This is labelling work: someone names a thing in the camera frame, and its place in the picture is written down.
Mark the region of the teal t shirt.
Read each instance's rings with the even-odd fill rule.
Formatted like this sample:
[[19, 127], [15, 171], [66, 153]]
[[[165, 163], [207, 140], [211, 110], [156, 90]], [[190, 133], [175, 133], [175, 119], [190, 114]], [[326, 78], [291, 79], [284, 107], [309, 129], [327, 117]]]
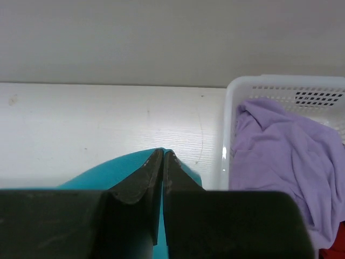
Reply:
[[[99, 164], [57, 186], [58, 189], [109, 189], [139, 169], [153, 154], [147, 149], [126, 154]], [[158, 242], [153, 247], [153, 259], [168, 259], [163, 206], [160, 205]]]

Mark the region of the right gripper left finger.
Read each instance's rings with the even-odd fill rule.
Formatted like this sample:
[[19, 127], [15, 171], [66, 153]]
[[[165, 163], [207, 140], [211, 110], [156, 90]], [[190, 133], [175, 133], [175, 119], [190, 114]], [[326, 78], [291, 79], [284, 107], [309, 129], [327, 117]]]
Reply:
[[105, 190], [2, 190], [1, 258], [151, 258], [163, 155]]

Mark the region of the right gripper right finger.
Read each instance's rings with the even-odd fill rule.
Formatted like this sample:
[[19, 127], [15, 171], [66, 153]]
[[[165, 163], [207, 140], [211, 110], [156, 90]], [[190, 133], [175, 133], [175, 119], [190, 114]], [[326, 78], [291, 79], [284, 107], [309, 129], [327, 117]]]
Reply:
[[313, 258], [300, 211], [282, 192], [205, 190], [164, 156], [163, 214], [170, 258]]

